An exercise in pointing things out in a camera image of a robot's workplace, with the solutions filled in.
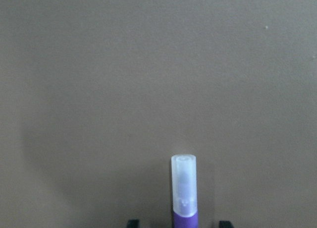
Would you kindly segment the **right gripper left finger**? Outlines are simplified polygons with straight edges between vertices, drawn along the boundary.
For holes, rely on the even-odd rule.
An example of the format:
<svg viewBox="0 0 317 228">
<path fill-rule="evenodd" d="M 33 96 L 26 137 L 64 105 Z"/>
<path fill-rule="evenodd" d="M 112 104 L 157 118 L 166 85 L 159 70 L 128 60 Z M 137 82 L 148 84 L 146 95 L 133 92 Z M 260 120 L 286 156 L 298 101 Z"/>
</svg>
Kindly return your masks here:
<svg viewBox="0 0 317 228">
<path fill-rule="evenodd" d="M 139 228 L 140 221 L 139 220 L 129 220 L 127 222 L 127 228 Z"/>
</svg>

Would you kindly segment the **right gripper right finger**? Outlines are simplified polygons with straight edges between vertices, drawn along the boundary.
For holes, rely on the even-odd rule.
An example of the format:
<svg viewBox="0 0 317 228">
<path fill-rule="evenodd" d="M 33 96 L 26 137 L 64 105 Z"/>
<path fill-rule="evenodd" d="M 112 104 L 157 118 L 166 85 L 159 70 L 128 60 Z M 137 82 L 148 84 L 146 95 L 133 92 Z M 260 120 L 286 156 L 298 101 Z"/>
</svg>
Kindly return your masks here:
<svg viewBox="0 0 317 228">
<path fill-rule="evenodd" d="M 219 228 L 233 228 L 233 224 L 231 221 L 219 221 L 218 222 Z"/>
</svg>

